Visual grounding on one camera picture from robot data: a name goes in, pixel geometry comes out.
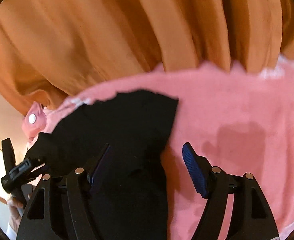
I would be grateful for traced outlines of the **person's left hand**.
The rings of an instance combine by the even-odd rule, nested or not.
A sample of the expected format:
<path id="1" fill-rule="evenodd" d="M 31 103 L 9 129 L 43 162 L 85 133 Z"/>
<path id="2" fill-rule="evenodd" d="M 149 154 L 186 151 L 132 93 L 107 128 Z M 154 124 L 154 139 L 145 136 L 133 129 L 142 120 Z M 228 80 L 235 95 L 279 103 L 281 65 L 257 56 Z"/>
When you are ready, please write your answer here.
<path id="1" fill-rule="evenodd" d="M 9 239 L 13 240 L 17 237 L 18 228 L 22 220 L 19 209 L 23 209 L 23 204 L 11 194 L 10 198 L 7 200 L 7 206 L 9 208 L 10 216 L 6 235 Z"/>

